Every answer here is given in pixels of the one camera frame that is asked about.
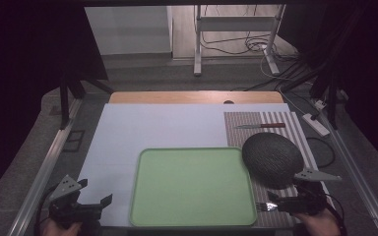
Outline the black metal stand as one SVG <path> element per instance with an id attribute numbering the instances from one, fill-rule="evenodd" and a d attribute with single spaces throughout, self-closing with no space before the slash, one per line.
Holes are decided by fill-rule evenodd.
<path id="1" fill-rule="evenodd" d="M 338 129 L 336 122 L 336 106 L 337 106 L 337 88 L 338 77 L 333 63 L 323 63 L 316 69 L 305 74 L 293 82 L 290 82 L 286 86 L 280 88 L 280 93 L 288 92 L 296 87 L 304 84 L 315 78 L 309 94 L 312 98 L 321 98 L 325 91 L 328 92 L 328 121 L 334 130 Z"/>
<path id="2" fill-rule="evenodd" d="M 82 86 L 82 81 L 86 81 L 94 87 L 105 91 L 108 94 L 113 94 L 114 89 L 108 85 L 103 84 L 97 79 L 93 79 L 83 71 L 77 69 L 65 69 L 60 78 L 60 105 L 61 105 L 61 124 L 60 129 L 65 130 L 70 122 L 69 112 L 69 95 L 70 91 L 75 98 L 82 99 L 86 92 Z"/>

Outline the red-handled knife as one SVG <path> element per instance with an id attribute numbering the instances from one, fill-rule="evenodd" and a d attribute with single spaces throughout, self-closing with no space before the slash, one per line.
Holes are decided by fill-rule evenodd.
<path id="1" fill-rule="evenodd" d="M 266 129 L 266 128 L 284 128 L 285 123 L 265 123 L 265 124 L 246 124 L 236 126 L 235 129 Z"/>

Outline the person's right hand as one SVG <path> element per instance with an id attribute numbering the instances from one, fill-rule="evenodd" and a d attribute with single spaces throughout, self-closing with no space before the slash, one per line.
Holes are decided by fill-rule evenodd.
<path id="1" fill-rule="evenodd" d="M 295 213 L 293 216 L 305 225 L 311 236 L 341 236 L 337 219 L 327 209 L 315 215 Z"/>

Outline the striped grey placemat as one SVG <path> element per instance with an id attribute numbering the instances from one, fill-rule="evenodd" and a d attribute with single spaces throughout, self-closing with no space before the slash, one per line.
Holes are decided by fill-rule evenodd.
<path id="1" fill-rule="evenodd" d="M 302 127 L 294 112 L 224 112 L 226 139 L 230 147 L 241 148 L 245 141 L 257 133 L 275 133 L 292 141 L 300 150 L 304 166 L 318 170 Z M 242 129 L 241 125 L 284 123 L 284 128 Z M 286 212 L 258 212 L 256 228 L 291 228 L 297 220 Z"/>

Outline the green plastic tray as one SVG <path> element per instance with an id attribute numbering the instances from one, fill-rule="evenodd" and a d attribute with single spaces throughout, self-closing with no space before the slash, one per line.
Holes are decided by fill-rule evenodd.
<path id="1" fill-rule="evenodd" d="M 141 152 L 129 220 L 139 227 L 248 226 L 257 219 L 237 147 Z"/>

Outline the aluminium rail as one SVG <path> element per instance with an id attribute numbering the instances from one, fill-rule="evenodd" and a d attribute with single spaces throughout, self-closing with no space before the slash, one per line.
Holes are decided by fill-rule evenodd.
<path id="1" fill-rule="evenodd" d="M 25 232 L 27 231 L 37 209 L 40 198 L 45 191 L 46 184 L 73 127 L 73 123 L 82 102 L 83 101 L 81 99 L 74 98 L 69 106 L 70 114 L 68 115 L 69 120 L 67 125 L 63 130 L 57 131 L 45 159 L 41 163 L 41 166 L 37 171 L 31 187 L 23 201 L 23 204 L 18 210 L 18 214 L 7 233 L 7 236 L 24 236 Z"/>
<path id="2" fill-rule="evenodd" d="M 369 219 L 375 224 L 376 228 L 378 229 L 378 198 L 375 196 L 375 193 L 366 182 L 366 179 L 360 171 L 357 163 L 353 159 L 353 156 L 349 151 L 345 141 L 341 137 L 340 132 L 334 129 L 333 125 L 329 122 L 327 116 L 324 113 L 320 115 L 320 120 L 330 131 L 330 137 L 334 143 L 334 147 L 339 153 L 345 169 L 347 170 L 354 187 L 356 188 L 359 196 L 361 197 L 361 200 L 363 201 L 368 211 Z"/>

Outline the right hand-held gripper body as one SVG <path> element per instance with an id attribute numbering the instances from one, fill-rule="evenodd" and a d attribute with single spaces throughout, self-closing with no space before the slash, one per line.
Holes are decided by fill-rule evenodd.
<path id="1" fill-rule="evenodd" d="M 279 197 L 277 205 L 290 203 L 292 212 L 315 215 L 326 208 L 327 198 L 323 189 L 324 181 L 342 181 L 338 175 L 328 174 L 319 170 L 304 168 L 293 176 L 293 186 L 296 189 L 295 197 Z"/>

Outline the white metal desk frame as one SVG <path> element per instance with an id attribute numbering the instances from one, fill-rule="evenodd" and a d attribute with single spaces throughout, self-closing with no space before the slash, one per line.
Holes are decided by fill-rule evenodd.
<path id="1" fill-rule="evenodd" d="M 203 31 L 266 31 L 270 34 L 267 45 L 262 46 L 264 57 L 273 75 L 278 75 L 280 70 L 275 62 L 272 48 L 282 20 L 284 5 L 280 5 L 273 17 L 237 16 L 237 17 L 202 17 L 201 6 L 195 7 L 195 52 L 194 75 L 202 74 L 201 35 Z"/>

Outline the white power strip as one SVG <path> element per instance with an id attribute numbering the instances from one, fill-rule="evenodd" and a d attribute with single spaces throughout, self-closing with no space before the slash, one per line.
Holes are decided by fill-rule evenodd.
<path id="1" fill-rule="evenodd" d="M 320 136 L 327 137 L 330 134 L 330 131 L 323 126 L 314 115 L 310 113 L 304 114 L 302 119 Z"/>

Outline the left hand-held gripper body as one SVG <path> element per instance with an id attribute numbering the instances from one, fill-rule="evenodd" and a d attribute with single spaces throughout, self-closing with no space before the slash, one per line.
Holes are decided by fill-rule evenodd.
<path id="1" fill-rule="evenodd" d="M 49 198 L 49 216 L 63 228 L 73 223 L 83 223 L 86 228 L 99 228 L 103 208 L 98 204 L 80 204 L 79 181 L 66 175 L 56 186 Z"/>

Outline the pale blue table sheet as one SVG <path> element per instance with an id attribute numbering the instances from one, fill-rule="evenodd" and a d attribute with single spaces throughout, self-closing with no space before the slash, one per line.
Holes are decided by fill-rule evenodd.
<path id="1" fill-rule="evenodd" d="M 83 203 L 107 195 L 113 200 L 102 214 L 104 226 L 139 227 L 129 220 L 140 154 L 148 148 L 239 148 L 226 139 L 224 112 L 291 112 L 274 104 L 107 104 L 80 172 L 90 185 Z M 266 188 L 250 176 L 257 202 Z"/>

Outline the white cabinet panel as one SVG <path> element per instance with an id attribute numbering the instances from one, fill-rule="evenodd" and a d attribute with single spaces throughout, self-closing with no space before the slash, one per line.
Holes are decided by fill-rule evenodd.
<path id="1" fill-rule="evenodd" d="M 102 55 L 172 51 L 170 7 L 87 7 L 85 11 Z"/>

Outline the dark textured round plate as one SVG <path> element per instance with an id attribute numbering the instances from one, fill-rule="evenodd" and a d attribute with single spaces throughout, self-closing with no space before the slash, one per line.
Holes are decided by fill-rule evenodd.
<path id="1" fill-rule="evenodd" d="M 254 134 L 245 141 L 241 150 L 249 173 L 269 188 L 286 188 L 292 184 L 294 175 L 304 168 L 299 148 L 279 134 Z"/>

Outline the dark rectangular floor frame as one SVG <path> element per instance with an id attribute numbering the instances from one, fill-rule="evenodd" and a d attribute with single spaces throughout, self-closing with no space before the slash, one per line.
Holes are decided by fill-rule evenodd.
<path id="1" fill-rule="evenodd" d="M 71 131 L 67 137 L 67 140 L 65 142 L 65 145 L 62 149 L 63 152 L 78 152 L 84 136 L 85 136 L 85 130 L 74 130 Z"/>

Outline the person's left hand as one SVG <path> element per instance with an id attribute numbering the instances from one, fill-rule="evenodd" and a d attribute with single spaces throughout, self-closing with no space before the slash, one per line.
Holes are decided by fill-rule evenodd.
<path id="1" fill-rule="evenodd" d="M 42 236 L 78 236 L 81 223 L 73 223 L 68 229 L 61 227 L 55 221 L 48 219 L 42 229 Z"/>

